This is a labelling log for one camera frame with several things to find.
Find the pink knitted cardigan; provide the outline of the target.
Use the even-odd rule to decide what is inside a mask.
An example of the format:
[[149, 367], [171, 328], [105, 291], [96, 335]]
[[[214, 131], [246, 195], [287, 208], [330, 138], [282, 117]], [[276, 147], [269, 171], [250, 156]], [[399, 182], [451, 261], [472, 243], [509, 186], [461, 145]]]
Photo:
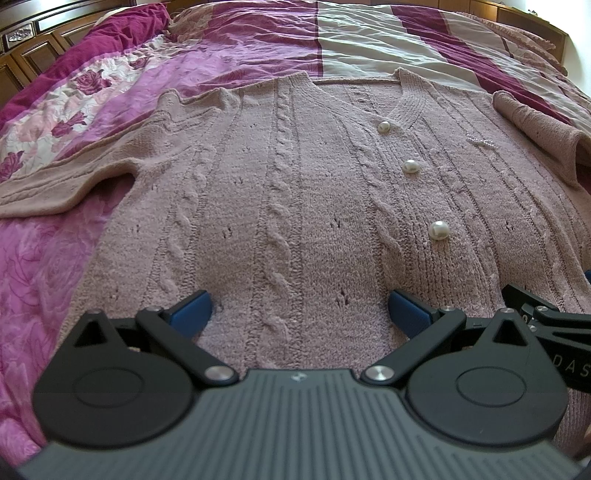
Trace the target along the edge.
[[487, 316], [515, 283], [588, 312], [589, 164], [585, 132], [506, 91], [301, 72], [168, 89], [142, 121], [4, 183], [1, 214], [62, 213], [129, 174], [67, 326], [204, 289], [198, 343], [236, 370], [362, 370], [403, 340], [397, 288]]

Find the pink magenta striped bedspread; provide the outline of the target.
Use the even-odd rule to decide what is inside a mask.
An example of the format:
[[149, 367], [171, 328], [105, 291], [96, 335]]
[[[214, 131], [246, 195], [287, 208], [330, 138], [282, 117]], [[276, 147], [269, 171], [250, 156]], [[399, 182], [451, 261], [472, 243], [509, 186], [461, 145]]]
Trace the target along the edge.
[[[6, 123], [2, 179], [31, 173], [139, 119], [166, 89], [193, 96], [298, 70], [361, 77], [404, 67], [452, 86], [507, 90], [590, 127], [590, 99], [550, 57], [547, 41], [458, 8], [221, 1], [169, 15], [162, 33], [89, 62]], [[127, 187], [121, 180], [99, 188], [70, 213], [1, 224], [1, 454], [13, 465], [43, 446], [32, 388]]]

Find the dark wooden headboard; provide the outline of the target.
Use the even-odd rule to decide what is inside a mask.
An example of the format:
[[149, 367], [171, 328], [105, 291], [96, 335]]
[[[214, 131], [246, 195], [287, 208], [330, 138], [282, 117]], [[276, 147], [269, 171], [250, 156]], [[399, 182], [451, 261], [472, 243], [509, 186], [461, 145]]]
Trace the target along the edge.
[[104, 14], [125, 0], [37, 0], [1, 3], [1, 104], [46, 71]]

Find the magenta pillow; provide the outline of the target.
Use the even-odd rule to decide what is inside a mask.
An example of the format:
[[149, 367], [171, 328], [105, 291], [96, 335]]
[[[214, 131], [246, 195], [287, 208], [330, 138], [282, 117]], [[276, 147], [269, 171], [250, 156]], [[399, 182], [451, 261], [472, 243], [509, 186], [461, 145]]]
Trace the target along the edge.
[[49, 91], [89, 62], [137, 48], [162, 33], [169, 21], [170, 15], [163, 3], [131, 7], [108, 17], [1, 109], [1, 128], [32, 108]]

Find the long wooden cabinet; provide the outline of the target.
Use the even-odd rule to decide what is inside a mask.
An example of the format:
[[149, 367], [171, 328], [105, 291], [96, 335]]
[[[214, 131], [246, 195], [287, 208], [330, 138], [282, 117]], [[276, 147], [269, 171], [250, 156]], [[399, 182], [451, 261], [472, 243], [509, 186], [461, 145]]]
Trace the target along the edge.
[[466, 12], [477, 17], [520, 28], [535, 34], [554, 45], [549, 53], [564, 64], [564, 50], [568, 34], [550, 22], [501, 1], [465, 1]]

